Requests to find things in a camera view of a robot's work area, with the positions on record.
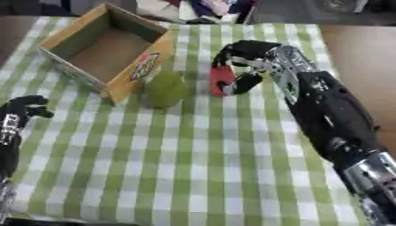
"wooden table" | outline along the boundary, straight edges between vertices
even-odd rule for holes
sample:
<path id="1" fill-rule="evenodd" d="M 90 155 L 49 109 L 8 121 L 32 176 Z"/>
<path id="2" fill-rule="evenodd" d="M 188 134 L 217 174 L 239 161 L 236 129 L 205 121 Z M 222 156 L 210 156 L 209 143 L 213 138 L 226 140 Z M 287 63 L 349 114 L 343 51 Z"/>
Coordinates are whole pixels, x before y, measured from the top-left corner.
<path id="1" fill-rule="evenodd" d="M 35 17 L 2 17 L 0 66 L 13 52 Z M 379 138 L 396 156 L 396 27 L 320 26 L 344 84 L 381 125 Z"/>

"robotic hand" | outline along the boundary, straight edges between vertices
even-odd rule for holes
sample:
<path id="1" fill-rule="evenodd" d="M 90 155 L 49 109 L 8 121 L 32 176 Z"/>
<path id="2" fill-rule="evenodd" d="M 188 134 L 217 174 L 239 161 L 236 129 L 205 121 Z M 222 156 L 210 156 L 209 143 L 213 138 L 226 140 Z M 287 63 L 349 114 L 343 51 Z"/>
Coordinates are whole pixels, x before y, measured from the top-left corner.
<path id="1" fill-rule="evenodd" d="M 15 197 L 10 178 L 18 166 L 19 132 L 31 117 L 53 117 L 47 103 L 44 97 L 31 95 L 12 99 L 0 107 L 0 224 L 4 223 Z"/>
<path id="2" fill-rule="evenodd" d="M 371 116 L 329 72 L 319 71 L 297 48 L 265 41 L 225 46 L 213 67 L 249 66 L 232 83 L 218 81 L 226 95 L 243 94 L 269 72 L 314 149 L 327 161 L 371 225 L 396 224 L 396 162 L 376 138 Z"/>

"open box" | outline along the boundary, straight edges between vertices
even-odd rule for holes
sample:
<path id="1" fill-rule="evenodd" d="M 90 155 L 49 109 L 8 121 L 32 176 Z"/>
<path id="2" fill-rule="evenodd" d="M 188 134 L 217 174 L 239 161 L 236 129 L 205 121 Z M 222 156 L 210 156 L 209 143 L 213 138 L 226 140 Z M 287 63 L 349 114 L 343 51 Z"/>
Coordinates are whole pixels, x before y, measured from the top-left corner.
<path id="1" fill-rule="evenodd" d="M 40 44 L 56 68 L 114 102 L 173 51 L 171 32 L 111 4 L 101 4 Z"/>

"red block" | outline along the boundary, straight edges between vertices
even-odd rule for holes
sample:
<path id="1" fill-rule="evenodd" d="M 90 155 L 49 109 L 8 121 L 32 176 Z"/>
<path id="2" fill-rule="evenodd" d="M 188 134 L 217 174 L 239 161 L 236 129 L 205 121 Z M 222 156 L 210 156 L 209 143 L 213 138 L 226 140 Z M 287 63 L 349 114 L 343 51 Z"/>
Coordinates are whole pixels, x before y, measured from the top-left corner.
<path id="1" fill-rule="evenodd" d="M 231 84 L 234 80 L 235 75 L 229 65 L 219 66 L 216 68 L 212 67 L 210 69 L 210 90 L 214 95 L 224 95 L 217 86 L 218 81 L 224 81 L 227 84 Z"/>

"gingham tablecloth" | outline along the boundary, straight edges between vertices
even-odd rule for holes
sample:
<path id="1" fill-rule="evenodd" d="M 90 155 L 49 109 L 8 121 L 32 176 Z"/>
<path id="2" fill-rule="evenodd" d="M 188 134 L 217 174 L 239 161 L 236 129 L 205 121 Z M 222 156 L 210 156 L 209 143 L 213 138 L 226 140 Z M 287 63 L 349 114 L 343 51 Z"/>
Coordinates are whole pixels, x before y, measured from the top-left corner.
<path id="1" fill-rule="evenodd" d="M 190 95 L 153 110 L 134 94 L 111 107 L 40 56 L 69 19 L 40 18 L 1 70 L 0 98 L 42 94 L 55 111 L 23 131 L 13 210 L 146 225 L 364 224 L 344 185 L 304 138 L 270 78 L 248 94 L 210 94 L 213 56 L 240 39 L 288 42 L 323 70 L 316 25 L 168 25 Z"/>

